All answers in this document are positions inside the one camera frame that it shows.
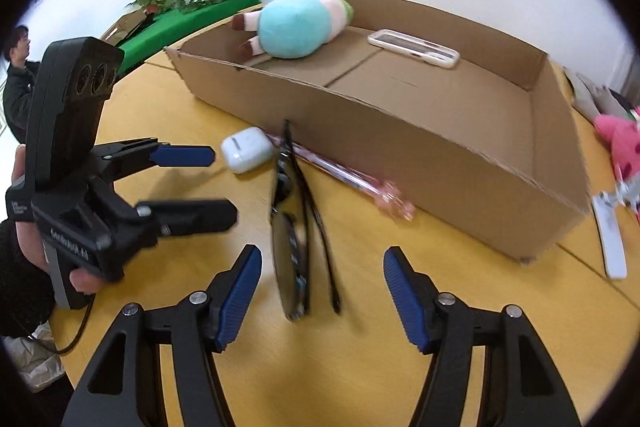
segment eyeglasses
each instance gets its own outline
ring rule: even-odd
[[[329,240],[311,190],[296,161],[287,120],[284,122],[283,136],[276,156],[271,204],[271,247],[282,307],[287,318],[292,321],[310,311],[311,215],[322,239],[332,307],[339,314],[342,304],[335,283]]]

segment green table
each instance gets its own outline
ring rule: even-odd
[[[194,31],[259,3],[259,0],[225,0],[193,12],[170,10],[158,15],[151,26],[118,46],[124,51],[124,59],[118,73],[129,71],[165,46],[191,35]]]

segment plush toy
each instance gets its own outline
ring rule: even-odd
[[[237,14],[235,30],[257,32],[240,46],[244,62],[267,53],[277,58],[302,58],[333,40],[353,18],[343,0],[273,0],[262,10]]]
[[[640,107],[636,108],[636,113],[640,114]],[[597,116],[593,124],[610,144],[611,164],[616,178],[622,176],[622,180],[628,180],[636,172],[640,172],[639,124],[628,118],[608,114]]]

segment black sleeve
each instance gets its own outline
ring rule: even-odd
[[[25,76],[11,76],[6,81],[2,103],[7,120],[27,132],[31,108],[31,89]]]
[[[55,306],[49,275],[23,256],[15,222],[0,223],[0,335],[25,337],[49,320]]]

